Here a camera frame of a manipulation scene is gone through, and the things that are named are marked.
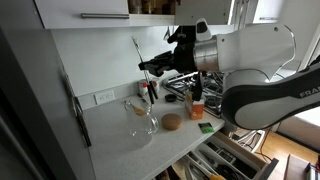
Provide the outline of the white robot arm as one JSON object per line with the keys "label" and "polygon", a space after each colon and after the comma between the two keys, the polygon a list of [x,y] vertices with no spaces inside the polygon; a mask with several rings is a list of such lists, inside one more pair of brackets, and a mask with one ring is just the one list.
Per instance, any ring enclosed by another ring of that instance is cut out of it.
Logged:
{"label": "white robot arm", "polygon": [[205,19],[196,22],[196,40],[142,62],[139,68],[164,72],[222,72],[222,118],[248,130],[273,126],[320,106],[320,64],[274,81],[296,51],[292,31],[283,24],[257,24],[213,35]]}

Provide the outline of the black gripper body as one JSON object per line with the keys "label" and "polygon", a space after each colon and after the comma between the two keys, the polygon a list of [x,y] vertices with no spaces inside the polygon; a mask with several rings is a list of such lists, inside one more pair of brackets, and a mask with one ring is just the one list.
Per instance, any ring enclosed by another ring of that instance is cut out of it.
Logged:
{"label": "black gripper body", "polygon": [[163,75],[165,71],[176,70],[179,73],[195,72],[197,70],[194,62],[194,44],[178,45],[171,60],[167,63],[158,64],[158,72]]}

